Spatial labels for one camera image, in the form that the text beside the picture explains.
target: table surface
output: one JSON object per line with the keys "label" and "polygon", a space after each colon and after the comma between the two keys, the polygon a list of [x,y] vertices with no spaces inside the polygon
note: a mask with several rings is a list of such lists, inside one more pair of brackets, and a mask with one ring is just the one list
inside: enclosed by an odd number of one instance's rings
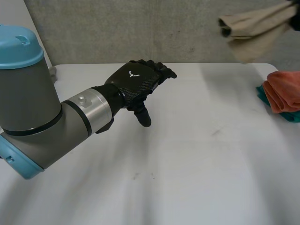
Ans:
{"label": "table surface", "polygon": [[[63,101],[122,64],[58,65]],[[271,113],[255,87],[276,68],[170,63],[142,127],[121,110],[32,180],[0,162],[0,224],[293,225],[300,221],[300,127]]]}

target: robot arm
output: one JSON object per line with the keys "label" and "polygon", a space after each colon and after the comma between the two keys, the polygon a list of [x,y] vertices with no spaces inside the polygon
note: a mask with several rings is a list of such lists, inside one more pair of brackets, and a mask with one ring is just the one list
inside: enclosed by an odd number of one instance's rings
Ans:
{"label": "robot arm", "polygon": [[144,101],[167,78],[176,74],[161,63],[130,61],[104,85],[60,103],[34,33],[0,26],[0,157],[31,179],[93,133],[108,130],[121,108],[148,127]]}

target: cloth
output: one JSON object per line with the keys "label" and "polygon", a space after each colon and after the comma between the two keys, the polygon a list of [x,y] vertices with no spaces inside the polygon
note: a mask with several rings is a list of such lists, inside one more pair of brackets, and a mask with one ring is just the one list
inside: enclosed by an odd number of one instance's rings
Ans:
{"label": "cloth", "polygon": [[297,9],[296,2],[286,1],[266,9],[220,16],[219,26],[235,58],[248,63],[270,50],[277,38],[290,29],[290,19]]}
{"label": "cloth", "polygon": [[277,71],[262,84],[274,113],[300,110],[300,71]]}
{"label": "cloth", "polygon": [[[270,103],[268,101],[268,98],[266,96],[266,93],[263,89],[263,86],[257,87],[256,88],[258,91],[258,97],[268,106],[270,106]],[[300,122],[300,111],[296,112],[281,112],[279,113],[283,118],[285,118],[289,122],[293,123],[299,123]]]}

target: black ring band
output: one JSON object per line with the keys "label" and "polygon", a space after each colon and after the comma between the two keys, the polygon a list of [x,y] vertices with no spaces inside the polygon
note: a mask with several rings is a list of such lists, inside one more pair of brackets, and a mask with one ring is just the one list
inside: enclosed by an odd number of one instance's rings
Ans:
{"label": "black ring band", "polygon": [[88,131],[88,137],[91,136],[91,134],[92,134],[92,127],[90,125],[90,121],[86,117],[86,115],[84,114],[84,112],[79,108],[79,106],[76,105],[74,102],[69,101],[69,100],[63,101],[63,103],[66,103],[69,106],[71,106],[79,114],[79,116],[81,117],[81,119],[83,120],[83,122],[85,124],[86,130]]}
{"label": "black ring band", "polygon": [[44,130],[49,129],[50,127],[52,127],[54,124],[56,124],[62,117],[63,115],[63,110],[62,107],[60,109],[60,112],[58,113],[58,115],[51,121],[49,121],[48,123],[41,125],[39,127],[33,128],[31,130],[23,130],[23,131],[11,131],[11,130],[6,130],[3,129],[3,131],[5,133],[7,133],[8,135],[12,135],[12,136],[28,136],[28,135],[34,135],[36,133],[42,132]]}

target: logo on hand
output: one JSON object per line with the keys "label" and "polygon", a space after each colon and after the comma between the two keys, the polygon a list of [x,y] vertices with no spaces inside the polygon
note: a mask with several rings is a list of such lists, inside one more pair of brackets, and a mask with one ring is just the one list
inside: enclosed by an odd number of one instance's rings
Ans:
{"label": "logo on hand", "polygon": [[133,77],[133,76],[139,76],[139,75],[134,75],[134,74],[132,74],[131,71],[129,72],[129,75],[130,75],[130,77]]}

